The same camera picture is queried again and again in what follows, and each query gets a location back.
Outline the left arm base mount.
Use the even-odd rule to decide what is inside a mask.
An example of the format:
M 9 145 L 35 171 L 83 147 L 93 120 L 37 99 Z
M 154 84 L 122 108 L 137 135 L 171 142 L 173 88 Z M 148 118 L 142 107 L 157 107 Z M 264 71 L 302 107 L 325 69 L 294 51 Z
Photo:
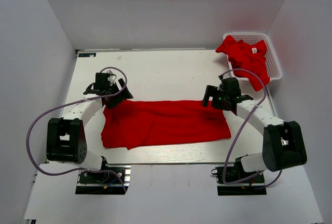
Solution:
M 125 195 L 125 190 L 128 190 L 130 184 L 130 165 L 107 165 L 107 170 L 114 171 L 117 175 L 111 172 L 104 173 L 90 173 L 87 171 L 80 172 L 76 184 L 76 195 Z

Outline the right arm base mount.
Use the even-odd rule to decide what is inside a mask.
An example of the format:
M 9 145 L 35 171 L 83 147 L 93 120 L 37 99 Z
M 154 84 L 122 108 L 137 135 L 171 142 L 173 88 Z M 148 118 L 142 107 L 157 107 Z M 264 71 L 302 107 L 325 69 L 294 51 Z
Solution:
M 217 166 L 211 170 L 212 176 L 216 177 L 217 195 L 218 196 L 254 196 L 254 195 L 266 195 L 265 178 L 262 173 L 249 178 L 245 181 L 234 183 L 236 180 L 240 180 L 242 177 L 248 177 L 254 172 L 241 174 L 239 169 L 234 166 L 226 168 L 226 182 L 223 182 L 223 166 Z

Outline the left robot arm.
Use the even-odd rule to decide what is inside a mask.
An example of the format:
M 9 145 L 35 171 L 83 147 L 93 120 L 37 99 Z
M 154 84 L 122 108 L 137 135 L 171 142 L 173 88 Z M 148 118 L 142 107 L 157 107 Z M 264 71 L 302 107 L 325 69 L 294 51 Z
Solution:
M 95 82 L 88 85 L 83 98 L 60 118 L 52 118 L 47 127 L 46 157 L 50 161 L 77 165 L 92 170 L 99 182 L 109 178 L 109 168 L 103 158 L 88 150 L 85 126 L 103 107 L 112 109 L 133 96 L 127 88 L 127 78 L 112 73 L 96 73 Z

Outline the red t shirt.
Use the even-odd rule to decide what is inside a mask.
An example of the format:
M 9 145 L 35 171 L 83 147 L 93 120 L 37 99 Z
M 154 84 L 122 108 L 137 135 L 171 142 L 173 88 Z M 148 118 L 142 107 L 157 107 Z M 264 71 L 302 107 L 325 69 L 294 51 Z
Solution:
M 129 101 L 103 111 L 105 148 L 177 145 L 231 138 L 221 110 L 200 101 Z

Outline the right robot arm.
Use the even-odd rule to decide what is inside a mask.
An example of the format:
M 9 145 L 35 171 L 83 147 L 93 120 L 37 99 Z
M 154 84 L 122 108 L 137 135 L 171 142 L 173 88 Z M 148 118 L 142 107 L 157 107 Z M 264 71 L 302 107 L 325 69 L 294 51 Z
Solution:
M 231 177 L 227 179 L 228 163 L 224 163 L 222 184 L 239 184 L 262 172 L 282 171 L 307 163 L 307 152 L 299 123 L 284 121 L 259 106 L 248 94 L 242 94 L 236 78 L 220 77 L 220 85 L 208 85 L 202 100 L 204 107 L 230 111 L 249 123 L 262 135 L 262 151 L 236 158 Z

